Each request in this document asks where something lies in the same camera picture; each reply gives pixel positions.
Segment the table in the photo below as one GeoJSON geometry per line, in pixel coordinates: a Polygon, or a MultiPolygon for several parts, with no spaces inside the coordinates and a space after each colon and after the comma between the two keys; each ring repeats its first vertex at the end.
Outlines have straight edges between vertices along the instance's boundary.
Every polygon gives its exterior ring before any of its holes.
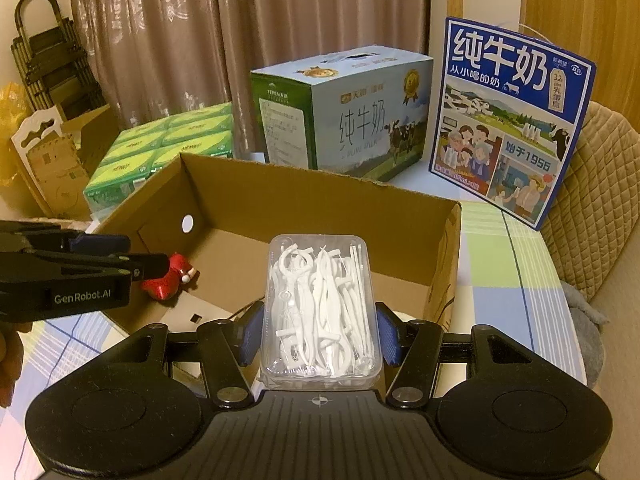
{"type": "MultiPolygon", "coordinates": [[[[462,236],[451,331],[490,324],[579,381],[584,365],[558,275],[539,232],[428,171],[424,160],[392,180],[398,187],[462,202],[462,236]]],[[[0,409],[0,478],[32,480],[42,468],[24,433],[29,403],[47,386],[125,337],[100,312],[34,324],[14,402],[0,409]]],[[[436,395],[465,379],[442,367],[436,395]]]]}

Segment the brown curtain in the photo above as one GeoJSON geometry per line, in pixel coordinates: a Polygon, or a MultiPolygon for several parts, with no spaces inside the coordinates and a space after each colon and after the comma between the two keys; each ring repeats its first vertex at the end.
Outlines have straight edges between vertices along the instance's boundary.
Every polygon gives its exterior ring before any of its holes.
{"type": "Polygon", "coordinates": [[[384,44],[424,52],[429,0],[72,0],[123,126],[234,101],[239,153],[263,149],[250,70],[384,44]]]}

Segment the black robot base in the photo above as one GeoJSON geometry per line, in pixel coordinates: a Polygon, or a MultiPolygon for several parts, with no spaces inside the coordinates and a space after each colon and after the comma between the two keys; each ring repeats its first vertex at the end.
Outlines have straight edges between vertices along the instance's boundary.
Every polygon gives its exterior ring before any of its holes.
{"type": "Polygon", "coordinates": [[[446,334],[376,307],[384,399],[373,390],[254,399],[238,366],[260,345],[261,302],[194,333],[144,327],[31,403],[25,427],[42,478],[599,478],[612,420],[591,390],[495,328],[446,334]],[[207,397],[172,379],[174,362],[200,362],[207,397]],[[467,380],[433,398],[438,365],[452,362],[467,363],[467,380]]]}

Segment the plastic container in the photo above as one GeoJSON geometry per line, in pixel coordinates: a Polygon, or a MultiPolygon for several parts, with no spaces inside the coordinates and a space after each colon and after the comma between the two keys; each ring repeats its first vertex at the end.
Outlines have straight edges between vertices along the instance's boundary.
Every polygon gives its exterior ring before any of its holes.
{"type": "Polygon", "coordinates": [[[265,296],[260,376],[267,388],[373,385],[382,355],[364,240],[351,235],[275,237],[265,296]]]}

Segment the red toy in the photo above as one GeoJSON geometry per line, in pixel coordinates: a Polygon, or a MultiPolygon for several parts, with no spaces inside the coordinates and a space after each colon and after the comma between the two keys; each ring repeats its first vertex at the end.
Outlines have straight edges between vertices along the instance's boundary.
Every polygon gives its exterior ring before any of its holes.
{"type": "Polygon", "coordinates": [[[143,281],[140,287],[156,301],[168,300],[178,293],[180,285],[189,283],[196,272],[184,256],[174,253],[169,258],[169,272],[162,278],[143,281]]]}

